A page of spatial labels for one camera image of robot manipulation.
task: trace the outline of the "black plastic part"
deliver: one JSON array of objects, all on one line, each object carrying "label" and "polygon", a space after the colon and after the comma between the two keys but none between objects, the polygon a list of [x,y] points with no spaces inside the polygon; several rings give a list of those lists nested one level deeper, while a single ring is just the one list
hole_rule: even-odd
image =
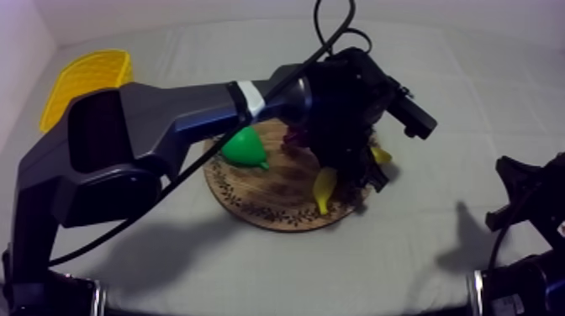
[{"label": "black plastic part", "polygon": [[406,96],[397,97],[387,111],[406,126],[404,133],[408,137],[426,140],[437,126],[435,119]]},{"label": "black plastic part", "polygon": [[132,82],[120,88],[131,143],[139,166],[178,175],[190,144],[238,124],[225,84],[160,89]]},{"label": "black plastic part", "polygon": [[510,203],[495,213],[488,213],[487,226],[495,231],[510,224],[530,220],[553,249],[565,250],[560,226],[565,222],[562,195],[565,192],[565,155],[560,154],[543,167],[528,166],[508,157],[497,161]]},{"label": "black plastic part", "polygon": [[95,93],[69,111],[71,165],[90,173],[133,161],[118,90]]},{"label": "black plastic part", "polygon": [[[511,220],[512,213],[515,211],[515,205],[512,202],[526,194],[526,190],[529,189],[527,186],[528,179],[539,169],[539,166],[529,166],[507,156],[496,161],[496,171],[499,173],[511,203],[496,212],[487,213],[485,223],[491,231],[502,229]],[[513,223],[510,224],[517,224],[529,217],[525,209],[516,212]]]},{"label": "black plastic part", "polygon": [[561,316],[565,314],[565,260],[561,253],[550,250],[530,255],[509,266],[482,271],[485,315],[495,316],[493,301],[520,299],[520,316]]}]

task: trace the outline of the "white wall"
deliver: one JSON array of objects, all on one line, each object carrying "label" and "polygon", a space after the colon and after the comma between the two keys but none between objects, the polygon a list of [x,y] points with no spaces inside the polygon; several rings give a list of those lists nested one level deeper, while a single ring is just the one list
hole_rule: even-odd
[{"label": "white wall", "polygon": [[[314,0],[35,0],[63,44],[176,23],[310,18]],[[487,31],[565,47],[563,0],[357,0],[358,19]],[[325,18],[346,0],[324,0]]]},{"label": "white wall", "polygon": [[32,0],[0,0],[0,150],[55,49]]}]

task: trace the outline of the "table surface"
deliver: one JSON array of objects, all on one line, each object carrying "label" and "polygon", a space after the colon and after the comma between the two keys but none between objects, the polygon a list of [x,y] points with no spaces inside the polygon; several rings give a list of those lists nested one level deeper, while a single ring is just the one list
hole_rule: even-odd
[{"label": "table surface", "polygon": [[[273,233],[231,217],[199,171],[134,227],[57,271],[98,278],[109,285],[113,307],[149,313],[394,315],[464,303],[465,276],[485,267],[494,242],[484,215],[507,202],[497,157],[544,164],[565,149],[565,60],[488,34],[356,26],[372,37],[375,61],[439,122],[426,141],[405,137],[389,115],[377,124],[395,167],[364,212],[310,233]],[[337,46],[351,44],[363,45],[347,36]],[[130,52],[136,81],[179,87],[267,78],[282,64],[303,61],[318,43],[311,21],[262,20],[180,25],[60,49],[0,153],[3,245],[16,165],[40,137],[41,110],[58,71],[108,47]],[[187,163],[201,152],[195,144]],[[61,229],[54,255],[114,225]],[[547,248],[529,224],[516,225],[500,261]]]}]

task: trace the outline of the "black cable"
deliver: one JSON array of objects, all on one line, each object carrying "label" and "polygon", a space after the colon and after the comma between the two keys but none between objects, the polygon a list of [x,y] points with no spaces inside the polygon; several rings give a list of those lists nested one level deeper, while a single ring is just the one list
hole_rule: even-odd
[{"label": "black cable", "polygon": [[346,31],[344,32],[344,34],[355,34],[355,35],[359,35],[361,36],[369,45],[369,48],[365,51],[366,53],[370,53],[372,50],[372,40],[369,37],[369,35],[367,35],[365,32],[361,31],[360,29],[355,29],[355,28],[347,28]]},{"label": "black cable", "polygon": [[508,217],[508,221],[504,223],[502,229],[500,229],[499,234],[496,236],[496,240],[494,241],[493,249],[490,252],[490,258],[488,259],[488,267],[487,267],[487,281],[484,284],[485,289],[485,297],[487,299],[483,300],[483,308],[488,308],[485,304],[487,303],[488,299],[490,298],[490,291],[492,291],[493,286],[493,274],[494,268],[496,266],[496,261],[499,256],[500,246],[502,245],[502,241],[504,237],[508,233],[510,226],[516,220],[516,217],[524,207],[525,203],[531,198],[535,190],[529,190],[525,196],[523,196],[520,201],[514,206],[512,210],[512,214]]},{"label": "black cable", "polygon": [[[316,4],[314,5],[314,29],[316,30],[316,36],[318,36],[319,44],[325,45],[325,39],[322,35],[322,30],[319,27],[319,6],[322,3],[322,0],[316,0]],[[330,46],[327,50],[328,55],[332,56],[334,54],[334,48]]]},{"label": "black cable", "polygon": [[[355,0],[349,0],[349,5],[350,5],[349,13],[347,14],[346,19],[343,21],[343,23],[340,25],[340,27],[331,35],[331,37],[328,39],[328,41],[326,43],[324,43],[322,45],[322,47],[320,47],[317,51],[315,51],[305,62],[300,64],[300,66],[296,67],[294,69],[294,71],[292,71],[290,74],[288,74],[288,76],[284,77],[278,84],[275,85],[275,87],[273,87],[267,93],[267,95],[264,97],[265,104],[269,104],[269,102],[271,102],[273,100],[273,98],[275,98],[276,95],[278,95],[278,93],[280,93],[285,87],[287,87],[288,84],[290,84],[291,82],[294,82],[295,80],[298,80],[298,78],[302,75],[304,70],[308,66],[315,63],[326,51],[328,51],[328,49],[340,38],[340,36],[342,36],[347,31],[347,29],[349,29],[349,25],[351,24],[351,21],[353,20],[353,17],[355,16],[355,11],[356,11]],[[209,150],[207,150],[205,153],[203,153],[194,163],[192,163],[192,165],[190,165],[186,170],[184,170],[178,176],[177,179],[175,179],[173,182],[169,183],[169,185],[166,186],[163,189],[163,191],[161,192],[161,195],[157,199],[155,205],[157,205],[160,201],[162,201],[164,198],[166,198],[175,188],[177,188],[179,185],[181,185],[181,183],[183,183],[200,166],[202,166],[206,161],[208,161],[208,159],[210,159],[210,158],[212,158],[212,156],[216,155],[216,153],[222,148],[222,146],[225,143],[227,143],[228,140],[230,140],[235,134],[237,134],[237,132],[239,132],[241,129],[243,129],[246,125],[247,124],[240,124],[235,129],[230,131],[229,133],[224,134],[224,136],[222,136],[218,140],[218,142],[216,142]],[[60,265],[61,263],[71,261],[71,260],[76,259],[77,257],[79,257],[81,255],[86,254],[88,251],[93,250],[94,248],[96,248],[96,247],[100,246],[101,244],[105,243],[106,241],[110,240],[116,234],[119,234],[123,230],[127,229],[133,223],[137,222],[137,220],[141,219],[145,214],[149,213],[149,211],[151,211],[152,209],[153,208],[150,208],[150,209],[146,210],[145,212],[143,212],[142,214],[140,214],[140,215],[138,215],[134,218],[126,219],[125,221],[120,223],[118,226],[109,230],[109,232],[107,232],[106,234],[103,234],[102,236],[96,238],[92,242],[84,245],[83,247],[81,247],[81,248],[79,248],[79,249],[77,249],[77,250],[75,250],[75,251],[73,251],[73,252],[71,252],[67,255],[63,255],[59,258],[55,258],[54,260],[49,262],[49,266],[57,266],[57,265]]]}]

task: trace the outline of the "plastic fruit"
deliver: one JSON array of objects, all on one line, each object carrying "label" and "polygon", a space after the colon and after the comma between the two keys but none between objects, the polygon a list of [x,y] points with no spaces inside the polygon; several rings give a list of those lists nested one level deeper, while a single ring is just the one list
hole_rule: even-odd
[{"label": "plastic fruit", "polygon": [[328,213],[328,200],[334,192],[336,183],[337,171],[334,168],[324,167],[319,171],[312,191],[318,203],[319,213],[322,215]]},{"label": "plastic fruit", "polygon": [[[375,162],[379,165],[389,163],[393,159],[388,152],[378,147],[372,147],[371,152],[375,158]],[[328,200],[330,200],[336,184],[337,171],[334,168],[324,167],[319,171],[312,192],[318,204],[319,213],[322,215],[328,213]]]},{"label": "plastic fruit", "polygon": [[236,166],[259,166],[265,170],[269,169],[263,143],[251,126],[235,134],[222,147],[222,155],[228,162]]},{"label": "plastic fruit", "polygon": [[375,157],[375,162],[379,165],[389,163],[393,157],[386,151],[378,148],[371,147],[372,156]]}]

